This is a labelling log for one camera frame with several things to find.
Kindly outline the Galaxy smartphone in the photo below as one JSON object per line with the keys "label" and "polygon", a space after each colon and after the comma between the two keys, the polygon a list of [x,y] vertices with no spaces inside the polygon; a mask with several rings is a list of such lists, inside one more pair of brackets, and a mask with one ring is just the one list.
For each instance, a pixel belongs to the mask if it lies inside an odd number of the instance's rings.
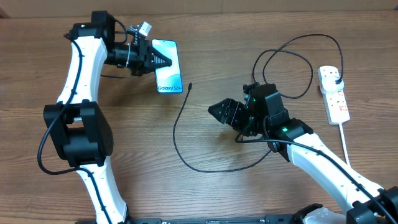
{"label": "Galaxy smartphone", "polygon": [[155,80],[158,93],[182,93],[182,74],[179,64],[177,43],[174,40],[152,39],[152,46],[172,61],[171,66],[157,68],[155,70]]}

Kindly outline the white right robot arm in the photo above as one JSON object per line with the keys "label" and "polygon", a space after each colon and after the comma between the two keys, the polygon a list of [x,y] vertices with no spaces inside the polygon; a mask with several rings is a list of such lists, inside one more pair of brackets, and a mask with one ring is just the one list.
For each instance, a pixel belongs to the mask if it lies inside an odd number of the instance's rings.
{"label": "white right robot arm", "polygon": [[342,161],[303,121],[290,118],[274,84],[243,86],[244,103],[227,98],[208,108],[220,123],[256,141],[304,170],[339,205],[347,223],[397,223],[397,187],[388,190]]}

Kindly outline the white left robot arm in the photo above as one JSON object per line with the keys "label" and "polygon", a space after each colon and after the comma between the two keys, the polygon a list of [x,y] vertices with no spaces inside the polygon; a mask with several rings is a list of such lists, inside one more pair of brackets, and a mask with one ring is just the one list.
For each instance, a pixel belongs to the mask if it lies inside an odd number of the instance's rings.
{"label": "white left robot arm", "polygon": [[80,176],[95,208],[94,223],[133,222],[111,167],[113,132],[98,105],[103,67],[128,68],[141,76],[172,64],[147,40],[149,23],[123,27],[121,33],[133,40],[122,42],[115,39],[116,24],[107,11],[94,11],[90,22],[76,23],[64,35],[72,47],[70,67],[57,102],[44,107],[47,130],[37,153],[45,173]]}

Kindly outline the white charger adapter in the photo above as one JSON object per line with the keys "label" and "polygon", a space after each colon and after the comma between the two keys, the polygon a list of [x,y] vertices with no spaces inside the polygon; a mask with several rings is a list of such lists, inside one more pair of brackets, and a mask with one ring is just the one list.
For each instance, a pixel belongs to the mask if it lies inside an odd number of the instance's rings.
{"label": "white charger adapter", "polygon": [[321,77],[320,79],[320,91],[323,94],[334,93],[342,90],[344,87],[344,81],[338,77]]}

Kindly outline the white power strip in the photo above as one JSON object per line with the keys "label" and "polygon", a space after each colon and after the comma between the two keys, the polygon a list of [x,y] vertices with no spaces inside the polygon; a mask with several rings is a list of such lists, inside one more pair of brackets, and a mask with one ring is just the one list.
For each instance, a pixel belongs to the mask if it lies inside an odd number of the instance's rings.
{"label": "white power strip", "polygon": [[[336,67],[325,65],[318,69],[318,79],[321,77],[338,77]],[[340,125],[350,120],[348,106],[343,89],[334,93],[322,94],[328,122],[331,125]]]}

